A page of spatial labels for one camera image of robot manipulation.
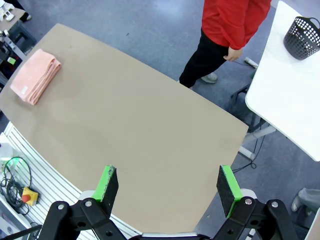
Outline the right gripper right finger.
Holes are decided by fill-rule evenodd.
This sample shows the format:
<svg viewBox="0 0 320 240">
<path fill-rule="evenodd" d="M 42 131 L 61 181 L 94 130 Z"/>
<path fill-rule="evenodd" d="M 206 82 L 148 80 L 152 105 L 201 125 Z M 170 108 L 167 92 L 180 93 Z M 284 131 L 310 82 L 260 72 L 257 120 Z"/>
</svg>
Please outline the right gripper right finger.
<svg viewBox="0 0 320 240">
<path fill-rule="evenodd" d="M 244 229 L 254 229 L 261 240 L 298 239 L 285 204 L 279 199 L 262 203 L 243 195 L 229 165 L 219 167 L 216 187 L 226 220 L 215 240 L 238 240 Z"/>
</svg>

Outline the person's left hand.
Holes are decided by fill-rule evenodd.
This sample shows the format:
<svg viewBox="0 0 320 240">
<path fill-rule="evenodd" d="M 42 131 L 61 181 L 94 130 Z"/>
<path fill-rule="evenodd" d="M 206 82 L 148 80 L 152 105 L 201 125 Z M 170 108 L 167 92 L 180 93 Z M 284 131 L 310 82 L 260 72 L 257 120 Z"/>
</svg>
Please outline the person's left hand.
<svg viewBox="0 0 320 240">
<path fill-rule="evenodd" d="M 234 62 L 238 60 L 243 54 L 243 49 L 233 49 L 231 47 L 228 48 L 228 53 L 223 58 L 226 61 Z"/>
</svg>

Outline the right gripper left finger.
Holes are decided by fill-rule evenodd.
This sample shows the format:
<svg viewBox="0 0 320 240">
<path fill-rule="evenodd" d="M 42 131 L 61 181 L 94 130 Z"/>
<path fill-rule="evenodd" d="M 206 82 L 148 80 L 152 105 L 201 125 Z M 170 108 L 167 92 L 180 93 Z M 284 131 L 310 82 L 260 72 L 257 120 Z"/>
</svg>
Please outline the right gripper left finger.
<svg viewBox="0 0 320 240">
<path fill-rule="evenodd" d="M 82 231 L 92 231 L 99 240 L 124 240 L 110 219 L 118 189 L 117 169 L 107 165 L 91 197 L 73 205 L 52 203 L 44 221 L 44 239 L 76 240 Z"/>
</svg>

